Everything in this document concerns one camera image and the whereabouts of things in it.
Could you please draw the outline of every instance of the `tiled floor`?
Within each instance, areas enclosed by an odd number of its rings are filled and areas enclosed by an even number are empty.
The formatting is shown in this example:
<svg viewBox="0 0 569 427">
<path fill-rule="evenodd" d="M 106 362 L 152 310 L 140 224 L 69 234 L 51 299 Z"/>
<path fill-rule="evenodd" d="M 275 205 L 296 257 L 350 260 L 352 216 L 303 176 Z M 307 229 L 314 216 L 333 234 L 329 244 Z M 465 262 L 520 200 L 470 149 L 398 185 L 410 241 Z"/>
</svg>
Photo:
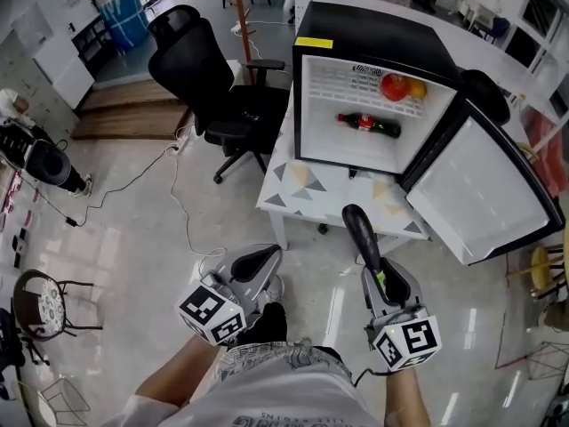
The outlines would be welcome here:
<svg viewBox="0 0 569 427">
<path fill-rule="evenodd" d="M 288 22 L 288 16 L 283 10 L 284 0 L 244 0 L 245 8 L 250 7 L 249 21 Z M 154 12 L 160 14 L 176 4 L 189 4 L 197 8 L 203 18 L 210 21 L 218 45 L 226 59 L 244 61 L 243 42 L 241 38 L 231 33 L 231 28 L 237 23 L 237 9 L 229 4 L 223 9 L 221 0 L 162 0 L 154 6 Z M 153 12 L 147 10 L 148 18 Z M 260 56 L 267 59 L 283 60 L 288 65 L 293 63 L 292 46 L 294 42 L 294 27 L 277 24 L 252 24 L 257 32 L 251 35 L 252 41 L 259 49 Z M 156 49 L 151 36 L 140 46 L 129 51 L 126 55 L 117 55 L 96 76 L 97 87 L 117 85 L 120 81 L 141 80 L 148 77 L 148 60 Z M 255 59 L 256 51 L 251 48 Z"/>
<path fill-rule="evenodd" d="M 93 195 L 72 199 L 49 189 L 49 198 L 69 216 L 82 217 L 88 204 L 98 204 L 105 190 L 127 183 L 164 147 L 158 141 L 72 143 L 68 153 L 74 164 L 94 176 Z M 254 159 L 235 166 L 221 185 L 212 181 L 224 161 L 219 148 L 199 140 L 182 151 L 179 161 L 174 192 L 188 209 L 189 236 L 198 252 L 273 241 L 268 216 L 255 209 L 263 176 Z M 76 300 L 68 308 L 72 320 L 100 319 L 104 330 L 46 342 L 52 366 L 28 363 L 25 379 L 43 388 L 59 375 L 72 378 L 92 407 L 90 425 L 119 410 L 191 336 L 174 310 L 197 261 L 187 247 L 183 213 L 169 195 L 174 165 L 169 157 L 159 160 L 131 187 L 108 196 L 101 210 L 91 210 L 83 228 L 70 228 L 43 204 L 31 232 L 25 268 L 95 283 L 93 290 L 75 291 L 94 303 Z M 279 273 L 286 283 L 289 339 L 307 335 L 314 343 L 326 342 L 355 376 L 366 367 L 381 370 L 367 347 L 363 327 L 369 315 L 346 230 L 331 228 L 322 236 L 314 223 L 290 220 L 287 231 L 291 247 Z M 551 330 L 525 332 L 538 311 L 528 299 L 526 280 L 507 287 L 505 258 L 462 267 L 437 241 L 408 243 L 391 256 L 421 283 L 443 338 L 443 349 L 418 367 L 432 424 L 537 425 L 559 378 L 529 381 L 526 361 L 494 369 L 505 310 L 500 364 L 527 353 L 545 335 L 569 342 L 567 334 Z M 513 265 L 517 257 L 511 259 Z M 331 315 L 340 321 L 330 321 Z M 385 382 L 367 376 L 359 387 L 381 419 Z"/>
</svg>

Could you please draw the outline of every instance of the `chair armrest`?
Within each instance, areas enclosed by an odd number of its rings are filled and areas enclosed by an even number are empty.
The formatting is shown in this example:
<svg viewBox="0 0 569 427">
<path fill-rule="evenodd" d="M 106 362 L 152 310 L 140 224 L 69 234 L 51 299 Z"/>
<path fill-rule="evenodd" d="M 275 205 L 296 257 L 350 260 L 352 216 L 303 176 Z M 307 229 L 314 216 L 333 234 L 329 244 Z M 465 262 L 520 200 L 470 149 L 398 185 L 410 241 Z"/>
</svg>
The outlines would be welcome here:
<svg viewBox="0 0 569 427">
<path fill-rule="evenodd" d="M 241 140 L 246 138 L 252 130 L 252 124 L 238 121 L 213 121 L 205 130 L 211 136 L 224 140 Z"/>
<path fill-rule="evenodd" d="M 245 66 L 248 69 L 285 69 L 285 63 L 280 60 L 251 60 Z"/>
</svg>

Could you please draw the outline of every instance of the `blue container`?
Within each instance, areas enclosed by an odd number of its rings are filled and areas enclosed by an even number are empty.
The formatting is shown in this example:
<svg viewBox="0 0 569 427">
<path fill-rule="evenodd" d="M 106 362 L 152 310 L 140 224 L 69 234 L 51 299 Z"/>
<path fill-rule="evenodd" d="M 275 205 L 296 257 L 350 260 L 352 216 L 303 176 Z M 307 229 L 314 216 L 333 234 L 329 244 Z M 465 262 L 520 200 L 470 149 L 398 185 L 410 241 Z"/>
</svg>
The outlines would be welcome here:
<svg viewBox="0 0 569 427">
<path fill-rule="evenodd" d="M 148 36 L 148 19 L 140 0 L 109 0 L 100 8 L 115 43 L 128 51 Z"/>
</svg>

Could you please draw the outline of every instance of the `white shelf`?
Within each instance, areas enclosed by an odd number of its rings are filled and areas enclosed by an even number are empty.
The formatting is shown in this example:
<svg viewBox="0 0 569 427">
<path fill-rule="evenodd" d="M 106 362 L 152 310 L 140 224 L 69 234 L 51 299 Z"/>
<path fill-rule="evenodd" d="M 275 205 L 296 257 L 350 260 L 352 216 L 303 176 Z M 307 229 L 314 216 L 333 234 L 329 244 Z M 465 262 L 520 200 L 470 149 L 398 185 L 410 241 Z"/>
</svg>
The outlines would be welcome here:
<svg viewBox="0 0 569 427">
<path fill-rule="evenodd" d="M 421 100 L 406 97 L 390 101 L 381 95 L 381 76 L 347 68 L 314 65 L 310 76 L 309 96 L 325 100 L 363 104 L 413 118 L 423 118 Z"/>
</svg>

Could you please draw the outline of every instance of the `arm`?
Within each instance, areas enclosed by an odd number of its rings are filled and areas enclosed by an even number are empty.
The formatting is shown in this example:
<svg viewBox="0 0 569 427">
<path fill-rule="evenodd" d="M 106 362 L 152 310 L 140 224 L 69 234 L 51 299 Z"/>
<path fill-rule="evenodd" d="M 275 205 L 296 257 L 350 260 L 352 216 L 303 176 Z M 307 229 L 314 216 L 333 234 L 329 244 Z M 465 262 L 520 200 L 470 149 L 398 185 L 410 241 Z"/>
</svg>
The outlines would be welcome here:
<svg viewBox="0 0 569 427">
<path fill-rule="evenodd" d="M 423 403 L 414 368 L 388 376 L 386 427 L 430 427 L 429 414 Z"/>
<path fill-rule="evenodd" d="M 219 348 L 194 336 L 176 355 L 149 376 L 136 395 L 181 407 L 187 402 L 217 356 Z"/>
</svg>

